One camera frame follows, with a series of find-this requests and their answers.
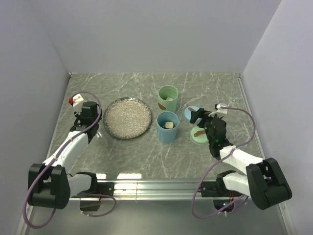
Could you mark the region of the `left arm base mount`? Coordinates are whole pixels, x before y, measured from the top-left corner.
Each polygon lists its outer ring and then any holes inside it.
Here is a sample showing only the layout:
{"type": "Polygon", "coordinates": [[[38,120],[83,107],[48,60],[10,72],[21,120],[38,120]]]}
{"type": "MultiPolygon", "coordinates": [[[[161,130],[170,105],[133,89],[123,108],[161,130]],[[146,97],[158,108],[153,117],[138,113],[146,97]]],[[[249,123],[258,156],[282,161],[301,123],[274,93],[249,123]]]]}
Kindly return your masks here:
{"type": "Polygon", "coordinates": [[[113,197],[114,183],[105,183],[101,186],[98,183],[97,175],[91,172],[78,172],[75,176],[70,177],[70,198],[76,195],[78,196],[88,196],[98,198],[98,202],[101,203],[102,198],[109,198],[113,200],[112,208],[103,214],[90,214],[88,211],[81,210],[81,213],[89,217],[102,217],[113,212],[117,206],[117,200],[113,197]]]}

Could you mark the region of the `green lid brown handle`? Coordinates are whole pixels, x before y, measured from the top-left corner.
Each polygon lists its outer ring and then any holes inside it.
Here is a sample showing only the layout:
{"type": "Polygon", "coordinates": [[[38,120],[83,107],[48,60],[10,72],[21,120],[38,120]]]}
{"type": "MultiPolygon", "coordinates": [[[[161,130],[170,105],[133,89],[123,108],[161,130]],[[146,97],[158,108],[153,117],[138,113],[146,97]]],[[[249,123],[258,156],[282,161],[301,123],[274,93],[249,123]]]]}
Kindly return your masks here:
{"type": "Polygon", "coordinates": [[[198,145],[208,144],[208,139],[204,128],[195,126],[190,131],[190,139],[193,143],[198,145]]]}

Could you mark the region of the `blue lid brown handle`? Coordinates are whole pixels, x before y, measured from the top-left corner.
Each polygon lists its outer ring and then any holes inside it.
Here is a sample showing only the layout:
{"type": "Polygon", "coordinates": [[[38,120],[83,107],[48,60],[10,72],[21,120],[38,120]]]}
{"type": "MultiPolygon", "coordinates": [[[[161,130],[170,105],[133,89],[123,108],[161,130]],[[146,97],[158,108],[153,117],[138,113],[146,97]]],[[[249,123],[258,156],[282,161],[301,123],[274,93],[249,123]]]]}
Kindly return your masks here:
{"type": "Polygon", "coordinates": [[[183,112],[183,117],[188,123],[190,122],[190,119],[191,119],[191,112],[192,112],[191,109],[197,111],[199,109],[199,107],[188,106],[187,108],[185,108],[185,110],[183,112]]]}

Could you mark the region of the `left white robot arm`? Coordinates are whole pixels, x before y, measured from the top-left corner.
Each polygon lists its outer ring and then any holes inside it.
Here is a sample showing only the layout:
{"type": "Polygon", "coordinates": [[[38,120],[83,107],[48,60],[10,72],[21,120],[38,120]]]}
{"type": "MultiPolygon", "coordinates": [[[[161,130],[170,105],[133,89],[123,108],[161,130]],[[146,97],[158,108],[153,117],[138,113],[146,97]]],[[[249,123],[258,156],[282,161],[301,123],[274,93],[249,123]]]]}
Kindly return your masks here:
{"type": "Polygon", "coordinates": [[[33,164],[28,172],[27,202],[31,206],[64,209],[71,197],[83,192],[88,197],[98,193],[94,173],[79,172],[68,178],[78,156],[96,135],[102,110],[94,101],[82,104],[66,140],[42,164],[33,164]]]}

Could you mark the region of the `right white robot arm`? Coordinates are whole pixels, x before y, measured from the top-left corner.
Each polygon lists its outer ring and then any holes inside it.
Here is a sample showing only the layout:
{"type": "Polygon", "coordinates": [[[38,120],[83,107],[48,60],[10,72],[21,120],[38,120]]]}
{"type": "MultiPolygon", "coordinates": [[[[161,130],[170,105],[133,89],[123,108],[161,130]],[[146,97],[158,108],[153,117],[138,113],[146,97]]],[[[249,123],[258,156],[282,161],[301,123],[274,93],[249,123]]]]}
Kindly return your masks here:
{"type": "Polygon", "coordinates": [[[274,158],[262,159],[248,154],[240,149],[240,145],[234,145],[227,139],[223,117],[229,110],[231,107],[222,104],[217,104],[213,112],[204,108],[189,108],[190,123],[200,120],[198,127],[201,131],[197,135],[206,135],[210,154],[217,160],[209,170],[220,163],[236,168],[236,171],[218,175],[216,192],[222,196],[238,192],[251,198],[261,210],[290,200],[291,188],[274,158]]]}

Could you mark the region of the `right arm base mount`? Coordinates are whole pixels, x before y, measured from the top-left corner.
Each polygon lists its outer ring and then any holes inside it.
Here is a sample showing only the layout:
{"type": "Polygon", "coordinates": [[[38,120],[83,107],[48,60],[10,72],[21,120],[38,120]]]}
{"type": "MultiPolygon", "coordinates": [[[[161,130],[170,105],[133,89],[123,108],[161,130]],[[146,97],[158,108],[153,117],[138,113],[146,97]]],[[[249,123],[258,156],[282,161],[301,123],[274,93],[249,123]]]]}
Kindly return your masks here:
{"type": "Polygon", "coordinates": [[[221,209],[226,206],[228,203],[234,200],[234,197],[239,197],[242,194],[236,191],[228,190],[223,182],[223,177],[235,173],[234,170],[228,170],[217,175],[215,181],[205,181],[201,183],[201,186],[198,189],[198,192],[201,194],[201,197],[226,197],[225,200],[214,199],[213,204],[216,210],[221,209]]]}

